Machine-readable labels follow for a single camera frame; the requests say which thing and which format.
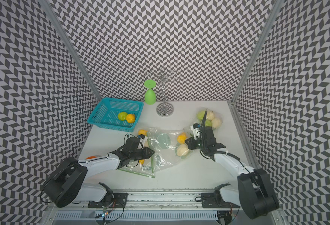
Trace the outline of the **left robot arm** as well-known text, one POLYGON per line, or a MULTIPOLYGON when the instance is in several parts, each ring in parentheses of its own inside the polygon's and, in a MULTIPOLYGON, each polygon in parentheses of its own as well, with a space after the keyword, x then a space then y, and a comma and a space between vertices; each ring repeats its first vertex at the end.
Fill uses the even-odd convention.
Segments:
POLYGON ((126 167, 131 161, 151 158, 155 152, 145 146, 146 142, 147 137, 139 135, 128 138, 121 147, 105 156, 85 160, 66 158, 45 180, 40 193, 46 194, 50 198, 49 202, 58 208, 83 201, 95 202, 102 207, 114 205, 115 197, 111 188, 105 183, 91 184, 85 180, 126 167))

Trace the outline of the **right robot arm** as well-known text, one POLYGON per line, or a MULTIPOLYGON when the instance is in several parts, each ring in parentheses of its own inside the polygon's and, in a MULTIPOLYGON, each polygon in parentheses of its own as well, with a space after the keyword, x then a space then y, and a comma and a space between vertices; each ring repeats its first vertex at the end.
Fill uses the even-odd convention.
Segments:
POLYGON ((255 169, 231 154, 218 143, 211 127, 190 126, 193 137, 185 141, 190 150, 200 150, 205 157, 223 166, 236 181, 217 187, 223 202, 240 206, 244 213, 255 219, 280 208, 274 185, 264 169, 255 169))

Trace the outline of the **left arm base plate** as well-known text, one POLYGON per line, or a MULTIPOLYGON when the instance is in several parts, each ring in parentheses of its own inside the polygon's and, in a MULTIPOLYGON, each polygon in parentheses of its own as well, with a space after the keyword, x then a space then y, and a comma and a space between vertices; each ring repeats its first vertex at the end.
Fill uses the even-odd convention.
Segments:
POLYGON ((100 208, 124 208, 128 200, 128 193, 106 193, 104 198, 100 202, 90 201, 88 208, 100 209, 100 208))

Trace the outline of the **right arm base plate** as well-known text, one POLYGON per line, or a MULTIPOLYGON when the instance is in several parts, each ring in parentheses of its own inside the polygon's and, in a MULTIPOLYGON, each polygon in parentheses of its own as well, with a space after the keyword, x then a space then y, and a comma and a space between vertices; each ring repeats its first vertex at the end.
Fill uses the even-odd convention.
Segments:
POLYGON ((238 209, 239 206, 233 203, 225 202, 221 196, 215 193, 201 193, 201 204, 204 209, 238 209))

